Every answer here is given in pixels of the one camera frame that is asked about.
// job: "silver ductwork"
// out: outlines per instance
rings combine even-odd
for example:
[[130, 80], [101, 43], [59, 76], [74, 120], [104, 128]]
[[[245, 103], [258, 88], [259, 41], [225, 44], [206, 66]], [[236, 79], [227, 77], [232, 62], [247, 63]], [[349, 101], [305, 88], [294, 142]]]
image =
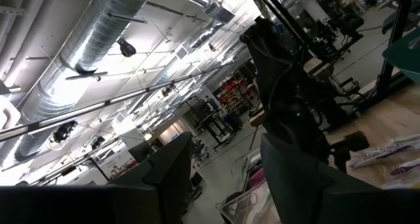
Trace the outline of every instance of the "silver ductwork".
[[[183, 59], [184, 57], [193, 53], [208, 39], [214, 36], [214, 34], [219, 29], [221, 29], [225, 24], [229, 23], [235, 17], [232, 12], [228, 11], [222, 5], [214, 1], [208, 1], [208, 4], [202, 6], [204, 6], [203, 12], [212, 17], [213, 21], [205, 28], [201, 29], [198, 33], [196, 33], [176, 52], [176, 56], [174, 56], [173, 60], [168, 63], [168, 65], [166, 65], [166, 67], [148, 84], [148, 87], [166, 82], [172, 76], [172, 74], [175, 73], [175, 71], [170, 71], [169, 69], [176, 61], [178, 61], [178, 59]], [[140, 108], [152, 96], [152, 94], [153, 93], [147, 93], [140, 98], [133, 100], [129, 107], [128, 113], [132, 113]]]
[[[71, 110], [87, 83], [67, 81], [74, 74], [90, 74], [129, 25], [129, 20], [109, 13], [135, 17], [147, 0], [93, 0], [52, 66], [35, 86], [22, 107], [20, 123], [28, 124]], [[0, 149], [0, 163], [36, 155], [55, 128], [7, 141]]]

